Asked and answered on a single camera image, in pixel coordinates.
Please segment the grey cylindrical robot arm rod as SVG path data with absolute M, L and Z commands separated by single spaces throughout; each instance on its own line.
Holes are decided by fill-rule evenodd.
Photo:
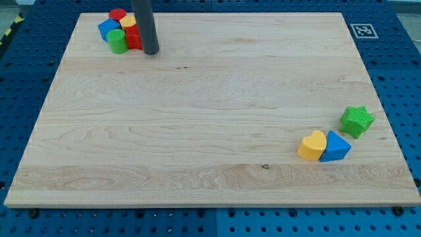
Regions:
M 150 0 L 131 0 L 132 9 L 137 22 L 143 52 L 155 55 L 159 52 L 159 41 Z

